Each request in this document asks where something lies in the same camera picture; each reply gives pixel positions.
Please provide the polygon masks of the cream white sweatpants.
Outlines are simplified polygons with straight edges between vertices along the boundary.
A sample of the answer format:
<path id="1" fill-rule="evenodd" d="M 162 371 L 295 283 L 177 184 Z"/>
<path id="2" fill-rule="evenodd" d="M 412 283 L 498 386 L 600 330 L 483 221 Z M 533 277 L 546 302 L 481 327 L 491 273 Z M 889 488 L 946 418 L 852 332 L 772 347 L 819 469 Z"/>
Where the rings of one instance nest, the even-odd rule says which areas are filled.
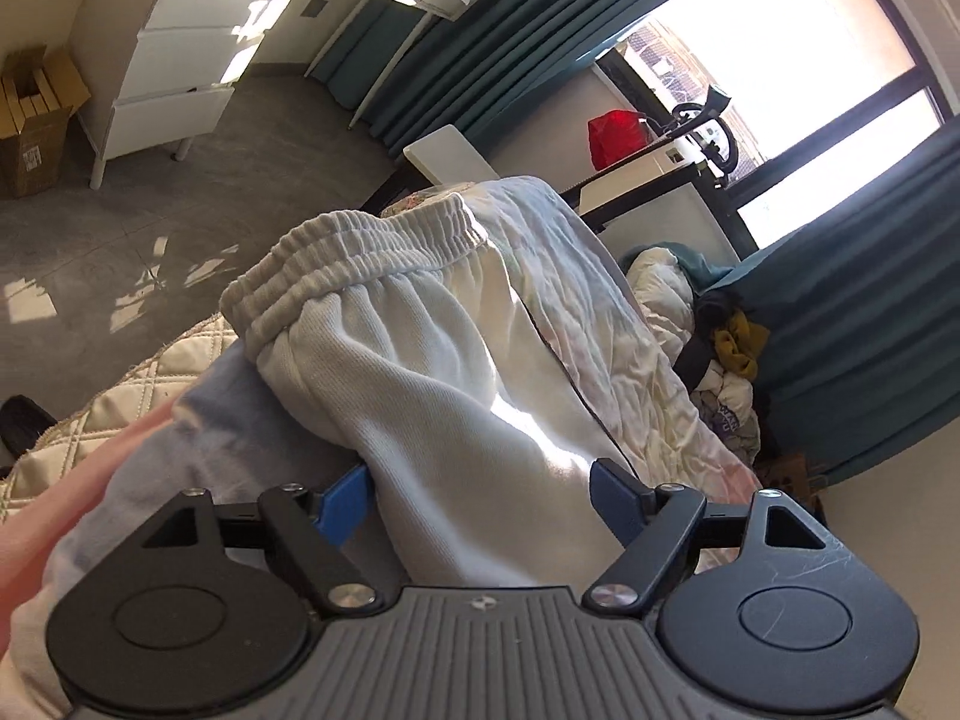
<path id="1" fill-rule="evenodd" d="M 366 461 L 416 582 L 584 590 L 619 555 L 587 492 L 612 442 L 464 200 L 317 216 L 220 305 L 283 408 Z"/>

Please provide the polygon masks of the pink pastel duvet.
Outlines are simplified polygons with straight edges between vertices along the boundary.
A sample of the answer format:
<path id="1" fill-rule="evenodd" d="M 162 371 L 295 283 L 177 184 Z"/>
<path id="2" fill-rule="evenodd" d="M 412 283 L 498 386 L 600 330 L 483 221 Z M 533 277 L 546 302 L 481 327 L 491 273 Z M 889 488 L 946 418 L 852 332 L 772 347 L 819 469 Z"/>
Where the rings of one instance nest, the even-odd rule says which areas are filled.
<path id="1" fill-rule="evenodd" d="M 452 195 L 503 257 L 534 327 L 612 442 L 608 457 L 652 486 L 682 483 L 718 502 L 747 502 L 754 473 L 701 422 L 615 260 L 578 215 L 534 177 L 446 190 L 415 208 Z M 280 484 L 319 488 L 364 461 L 302 427 L 235 335 L 185 394 L 98 447 L 3 525 L 5 717 L 68 712 L 44 644 L 50 612 L 174 494 L 200 488 L 224 504 L 251 502 Z M 413 580 L 379 504 L 347 551 L 381 587 Z"/>

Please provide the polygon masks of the white purple print garment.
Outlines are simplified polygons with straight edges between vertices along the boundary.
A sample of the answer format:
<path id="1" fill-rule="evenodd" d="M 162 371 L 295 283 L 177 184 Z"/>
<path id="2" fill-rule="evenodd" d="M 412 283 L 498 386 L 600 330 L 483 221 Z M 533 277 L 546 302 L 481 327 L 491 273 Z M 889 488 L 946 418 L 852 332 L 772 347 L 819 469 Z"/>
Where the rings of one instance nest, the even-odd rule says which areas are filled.
<path id="1" fill-rule="evenodd" d="M 754 387 L 743 377 L 709 367 L 692 392 L 701 421 L 742 463 L 752 466 L 761 449 Z"/>

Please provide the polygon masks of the brown paper bag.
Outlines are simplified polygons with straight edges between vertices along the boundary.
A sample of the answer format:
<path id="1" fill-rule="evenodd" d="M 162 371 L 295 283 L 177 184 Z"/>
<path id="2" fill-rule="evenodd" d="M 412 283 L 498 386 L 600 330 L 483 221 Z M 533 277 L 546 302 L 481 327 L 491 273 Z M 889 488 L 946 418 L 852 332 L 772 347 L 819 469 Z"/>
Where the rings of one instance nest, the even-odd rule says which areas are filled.
<path id="1" fill-rule="evenodd" d="M 809 504 L 828 486 L 827 477 L 812 470 L 802 454 L 760 461 L 755 472 L 765 488 L 779 489 L 802 504 Z"/>

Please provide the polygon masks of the mustard yellow garment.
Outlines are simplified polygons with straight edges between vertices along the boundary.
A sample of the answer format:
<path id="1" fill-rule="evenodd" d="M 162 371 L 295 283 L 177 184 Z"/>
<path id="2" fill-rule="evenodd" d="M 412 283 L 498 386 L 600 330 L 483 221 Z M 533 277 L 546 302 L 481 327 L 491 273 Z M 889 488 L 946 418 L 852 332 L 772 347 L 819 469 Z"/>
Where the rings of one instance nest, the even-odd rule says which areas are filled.
<path id="1" fill-rule="evenodd" d="M 711 333 L 719 364 L 748 382 L 758 377 L 758 361 L 769 339 L 770 330 L 752 322 L 740 309 L 734 310 L 729 320 Z"/>

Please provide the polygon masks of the black garment on pile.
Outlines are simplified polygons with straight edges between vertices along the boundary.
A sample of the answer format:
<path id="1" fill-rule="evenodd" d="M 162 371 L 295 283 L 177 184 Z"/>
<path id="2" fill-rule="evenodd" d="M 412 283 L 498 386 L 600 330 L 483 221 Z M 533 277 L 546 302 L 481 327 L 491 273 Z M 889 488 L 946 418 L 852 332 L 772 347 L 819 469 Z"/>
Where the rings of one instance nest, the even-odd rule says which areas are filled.
<path id="1" fill-rule="evenodd" d="M 715 359 L 713 335 L 724 330 L 739 309 L 739 296 L 731 291 L 708 291 L 693 302 L 693 333 L 674 362 L 675 374 L 691 394 Z"/>

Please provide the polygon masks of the white puffy comforter bundle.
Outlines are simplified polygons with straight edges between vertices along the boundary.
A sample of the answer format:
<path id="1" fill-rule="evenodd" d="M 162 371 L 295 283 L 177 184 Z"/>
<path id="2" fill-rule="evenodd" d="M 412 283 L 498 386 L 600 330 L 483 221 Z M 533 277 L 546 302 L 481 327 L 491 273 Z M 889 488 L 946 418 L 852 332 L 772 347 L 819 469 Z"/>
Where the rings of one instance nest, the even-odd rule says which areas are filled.
<path id="1" fill-rule="evenodd" d="M 665 247 L 641 250 L 626 270 L 641 317 L 659 340 L 685 344 L 695 332 L 695 293 L 679 257 Z"/>

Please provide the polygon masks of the right teal curtain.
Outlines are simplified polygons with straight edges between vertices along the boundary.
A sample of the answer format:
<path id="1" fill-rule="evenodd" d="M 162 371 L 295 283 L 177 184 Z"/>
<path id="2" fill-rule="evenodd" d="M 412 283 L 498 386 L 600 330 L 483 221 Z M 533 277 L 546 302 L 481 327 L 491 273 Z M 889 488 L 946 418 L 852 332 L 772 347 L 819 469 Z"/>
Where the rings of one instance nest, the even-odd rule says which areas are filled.
<path id="1" fill-rule="evenodd" d="M 732 294 L 768 328 L 755 382 L 766 422 L 828 483 L 957 418 L 957 122 L 737 265 L 669 249 L 697 293 Z"/>

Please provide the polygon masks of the teal curtain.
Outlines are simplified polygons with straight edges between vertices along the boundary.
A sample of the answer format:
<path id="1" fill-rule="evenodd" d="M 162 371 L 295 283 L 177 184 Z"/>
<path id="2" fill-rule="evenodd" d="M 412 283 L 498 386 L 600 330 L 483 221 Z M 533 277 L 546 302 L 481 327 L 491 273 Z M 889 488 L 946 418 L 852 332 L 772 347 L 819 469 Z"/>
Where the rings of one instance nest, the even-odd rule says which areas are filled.
<path id="1" fill-rule="evenodd" d="M 478 0 L 405 47 L 415 11 L 371 0 L 311 76 L 389 153 L 448 124 L 487 148 L 665 2 Z"/>
<path id="2" fill-rule="evenodd" d="M 737 265 L 669 249 L 697 293 L 732 294 L 768 328 L 755 382 L 766 422 L 828 483 L 957 418 L 957 122 Z"/>

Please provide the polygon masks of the silver black tripod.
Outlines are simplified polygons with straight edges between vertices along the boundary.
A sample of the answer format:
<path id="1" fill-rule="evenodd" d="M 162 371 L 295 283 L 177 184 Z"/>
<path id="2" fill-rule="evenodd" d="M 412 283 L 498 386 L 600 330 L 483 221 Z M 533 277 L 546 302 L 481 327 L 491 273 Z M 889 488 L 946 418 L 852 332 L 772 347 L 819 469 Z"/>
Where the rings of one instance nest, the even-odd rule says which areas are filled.
<path id="1" fill-rule="evenodd" d="M 651 145 L 573 185 L 562 199 L 594 232 L 686 184 L 724 188 L 740 161 L 722 118 L 732 98 L 710 86 L 703 103 L 680 103 Z"/>

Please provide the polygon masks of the red cloth on tripod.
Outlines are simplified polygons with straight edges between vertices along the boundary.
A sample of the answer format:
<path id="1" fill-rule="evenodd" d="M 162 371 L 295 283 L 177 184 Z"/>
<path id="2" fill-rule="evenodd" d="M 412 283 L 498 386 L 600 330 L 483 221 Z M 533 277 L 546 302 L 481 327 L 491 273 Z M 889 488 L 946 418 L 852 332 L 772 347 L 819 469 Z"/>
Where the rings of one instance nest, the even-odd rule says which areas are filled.
<path id="1" fill-rule="evenodd" d="M 587 122 L 590 164 L 596 171 L 617 164 L 656 140 L 646 117 L 636 110 L 613 109 Z"/>

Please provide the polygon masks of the left teal curtain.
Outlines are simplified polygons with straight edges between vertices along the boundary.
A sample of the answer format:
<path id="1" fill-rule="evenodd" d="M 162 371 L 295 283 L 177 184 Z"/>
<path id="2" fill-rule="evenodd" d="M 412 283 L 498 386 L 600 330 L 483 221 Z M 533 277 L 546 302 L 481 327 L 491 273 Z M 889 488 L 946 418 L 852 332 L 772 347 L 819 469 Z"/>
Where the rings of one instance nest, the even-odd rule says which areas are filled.
<path id="1" fill-rule="evenodd" d="M 311 76 L 389 153 L 448 124 L 487 148 L 665 2 L 478 0 L 405 47 L 415 11 L 371 0 Z"/>

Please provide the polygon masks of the black framed window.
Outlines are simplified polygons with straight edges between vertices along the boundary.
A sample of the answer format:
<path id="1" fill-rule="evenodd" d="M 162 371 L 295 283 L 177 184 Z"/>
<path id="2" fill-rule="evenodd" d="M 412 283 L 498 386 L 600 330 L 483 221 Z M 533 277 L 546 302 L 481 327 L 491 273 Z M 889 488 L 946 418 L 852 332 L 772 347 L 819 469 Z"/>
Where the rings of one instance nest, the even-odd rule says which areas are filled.
<path id="1" fill-rule="evenodd" d="M 729 238 L 763 249 L 832 210 L 955 115 L 946 69 L 896 0 L 669 0 L 599 60 L 651 121 L 690 115 L 731 211 Z"/>

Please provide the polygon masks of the white drawer cabinet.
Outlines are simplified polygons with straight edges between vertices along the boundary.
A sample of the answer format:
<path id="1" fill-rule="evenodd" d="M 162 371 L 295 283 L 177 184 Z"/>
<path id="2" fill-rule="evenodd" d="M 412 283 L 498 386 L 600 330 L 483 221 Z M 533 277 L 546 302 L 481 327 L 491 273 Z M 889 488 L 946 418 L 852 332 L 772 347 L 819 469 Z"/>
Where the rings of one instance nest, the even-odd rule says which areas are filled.
<path id="1" fill-rule="evenodd" d="M 172 143 L 182 161 L 213 132 L 233 96 L 239 32 L 252 0 L 83 0 L 71 57 L 91 93 L 80 125 L 94 151 L 89 187 L 107 163 Z"/>

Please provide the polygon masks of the cardboard box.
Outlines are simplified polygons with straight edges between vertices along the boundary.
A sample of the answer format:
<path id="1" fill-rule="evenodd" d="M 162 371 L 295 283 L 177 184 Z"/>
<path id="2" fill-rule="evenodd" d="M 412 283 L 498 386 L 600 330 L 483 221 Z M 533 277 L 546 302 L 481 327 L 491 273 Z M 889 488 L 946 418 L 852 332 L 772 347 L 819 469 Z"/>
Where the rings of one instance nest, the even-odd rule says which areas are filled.
<path id="1" fill-rule="evenodd" d="M 15 199 L 59 180 L 68 122 L 91 99 L 70 52 L 34 46 L 2 65 L 2 176 Z"/>

